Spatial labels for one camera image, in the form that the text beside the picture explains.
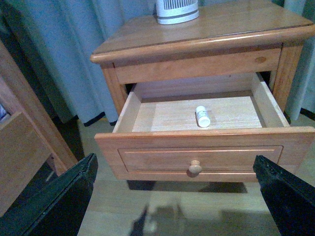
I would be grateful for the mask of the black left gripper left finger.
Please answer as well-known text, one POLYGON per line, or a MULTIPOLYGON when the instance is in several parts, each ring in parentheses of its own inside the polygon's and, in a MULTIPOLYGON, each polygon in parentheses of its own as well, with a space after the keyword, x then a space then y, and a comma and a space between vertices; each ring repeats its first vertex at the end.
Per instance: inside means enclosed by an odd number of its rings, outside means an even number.
POLYGON ((93 194, 97 156, 89 154, 0 218, 2 236, 75 236, 93 194))

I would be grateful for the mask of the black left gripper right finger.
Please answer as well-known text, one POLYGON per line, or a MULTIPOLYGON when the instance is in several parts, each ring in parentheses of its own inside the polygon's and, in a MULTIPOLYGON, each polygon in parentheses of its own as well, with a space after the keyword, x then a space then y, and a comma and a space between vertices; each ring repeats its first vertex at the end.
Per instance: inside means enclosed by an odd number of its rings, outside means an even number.
POLYGON ((264 201, 283 236, 315 234, 315 188, 258 155, 253 170, 264 201))

